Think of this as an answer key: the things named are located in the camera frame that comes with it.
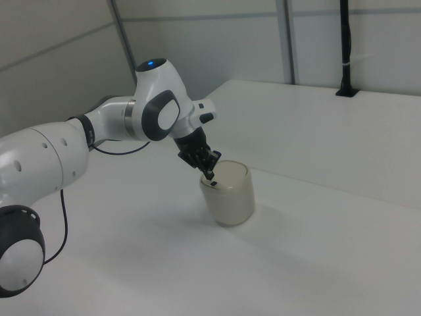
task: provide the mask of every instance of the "white wall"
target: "white wall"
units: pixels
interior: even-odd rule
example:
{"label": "white wall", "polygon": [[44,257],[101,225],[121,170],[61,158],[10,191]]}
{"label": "white wall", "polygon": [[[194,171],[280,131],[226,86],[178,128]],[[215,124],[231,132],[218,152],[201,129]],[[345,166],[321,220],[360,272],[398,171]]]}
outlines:
{"label": "white wall", "polygon": [[0,26],[0,136],[133,93],[106,1],[2,1]]}
{"label": "white wall", "polygon": [[[339,1],[291,4],[297,83],[338,88]],[[421,2],[350,0],[349,8],[352,85],[366,91],[421,95]]]}
{"label": "white wall", "polygon": [[230,79],[285,82],[275,0],[118,0],[137,64],[164,57],[199,99]]}

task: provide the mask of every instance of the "white cup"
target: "white cup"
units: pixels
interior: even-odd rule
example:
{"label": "white cup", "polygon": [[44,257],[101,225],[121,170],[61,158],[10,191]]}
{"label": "white cup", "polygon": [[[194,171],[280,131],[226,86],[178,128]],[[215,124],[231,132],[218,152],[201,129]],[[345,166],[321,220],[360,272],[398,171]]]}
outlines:
{"label": "white cup", "polygon": [[215,221],[221,226],[245,222],[255,210],[255,195],[249,168],[236,161],[220,161],[214,178],[200,179],[200,187]]}

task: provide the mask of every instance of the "robot end effector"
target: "robot end effector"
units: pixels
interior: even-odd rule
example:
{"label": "robot end effector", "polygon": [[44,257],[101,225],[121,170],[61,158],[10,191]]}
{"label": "robot end effector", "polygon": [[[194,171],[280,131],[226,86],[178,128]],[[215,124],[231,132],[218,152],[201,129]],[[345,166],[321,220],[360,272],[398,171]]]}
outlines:
{"label": "robot end effector", "polygon": [[203,129],[199,127],[190,135],[183,138],[176,138],[174,141],[180,150],[178,157],[193,168],[199,168],[206,179],[212,180],[214,177],[212,170],[221,157],[221,153],[211,151],[211,148],[206,143],[206,136]]}

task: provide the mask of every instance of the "circular joint cover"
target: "circular joint cover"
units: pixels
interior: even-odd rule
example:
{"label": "circular joint cover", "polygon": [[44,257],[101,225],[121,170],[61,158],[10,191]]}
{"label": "circular joint cover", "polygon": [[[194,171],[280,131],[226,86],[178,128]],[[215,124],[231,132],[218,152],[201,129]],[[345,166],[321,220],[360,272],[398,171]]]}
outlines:
{"label": "circular joint cover", "polygon": [[16,296],[39,276],[45,243],[38,214],[23,205],[0,208],[0,298]]}

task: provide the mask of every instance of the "black ring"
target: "black ring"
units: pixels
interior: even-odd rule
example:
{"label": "black ring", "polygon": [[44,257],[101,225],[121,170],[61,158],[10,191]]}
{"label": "black ring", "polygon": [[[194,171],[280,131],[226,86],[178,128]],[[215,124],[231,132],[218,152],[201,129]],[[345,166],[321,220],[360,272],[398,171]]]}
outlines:
{"label": "black ring", "polygon": [[89,147],[93,145],[95,143],[95,131],[93,130],[93,125],[91,121],[84,114],[77,115],[75,117],[70,117],[69,120],[73,118],[78,119],[82,123],[82,126],[84,127],[84,131],[85,131],[87,146]]}

